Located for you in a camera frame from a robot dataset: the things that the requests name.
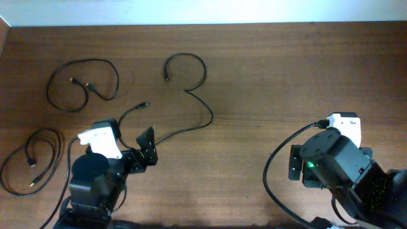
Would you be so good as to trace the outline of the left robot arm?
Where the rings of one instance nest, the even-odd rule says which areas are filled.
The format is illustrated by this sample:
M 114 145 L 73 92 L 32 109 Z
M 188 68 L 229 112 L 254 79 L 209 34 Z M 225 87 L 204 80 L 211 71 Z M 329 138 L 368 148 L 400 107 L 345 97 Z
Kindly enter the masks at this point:
M 131 221 L 113 219 L 119 196 L 127 191 L 127 178 L 144 173 L 158 162 L 155 132 L 149 127 L 137 139 L 139 149 L 118 149 L 120 131 L 110 126 L 93 128 L 78 135 L 90 152 L 71 167 L 70 195 L 61 204 L 55 228 L 140 228 Z

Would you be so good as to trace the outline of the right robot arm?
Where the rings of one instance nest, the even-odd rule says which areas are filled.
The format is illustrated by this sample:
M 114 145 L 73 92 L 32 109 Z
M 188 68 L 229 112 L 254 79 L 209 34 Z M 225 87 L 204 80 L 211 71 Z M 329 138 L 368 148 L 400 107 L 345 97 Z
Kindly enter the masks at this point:
M 291 146 L 289 179 L 328 189 L 360 226 L 406 228 L 406 170 L 384 171 L 372 153 L 330 127 Z

